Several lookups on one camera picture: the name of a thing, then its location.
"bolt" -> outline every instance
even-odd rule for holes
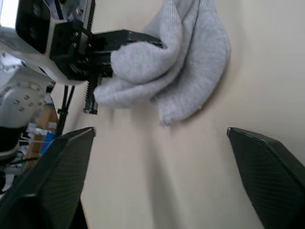
[[[84,14],[84,10],[81,8],[76,8],[76,14],[82,16]]]

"gray sock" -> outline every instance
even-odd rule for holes
[[[178,78],[153,98],[162,125],[191,116],[214,91],[231,54],[213,0],[200,3],[185,65]]]
[[[153,98],[163,125],[183,120],[210,96],[230,57],[214,0],[164,0],[144,32],[165,48],[139,42],[114,52],[117,76],[98,87],[95,97],[118,108]]]

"screw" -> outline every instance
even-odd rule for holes
[[[84,14],[84,10],[81,8],[76,8],[76,14],[82,16]]]

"black mount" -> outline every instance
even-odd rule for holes
[[[93,91],[102,78],[112,76],[112,51],[133,42],[148,42],[162,47],[159,39],[128,30],[93,34],[83,28],[81,21],[56,25],[50,59],[69,80],[88,81],[84,112],[97,114]]]

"knit fabric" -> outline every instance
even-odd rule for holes
[[[95,98],[115,108],[151,99],[162,125],[181,121],[206,102],[230,58],[214,0],[164,0],[143,32],[163,48],[137,42],[113,52],[114,78],[95,90]]]

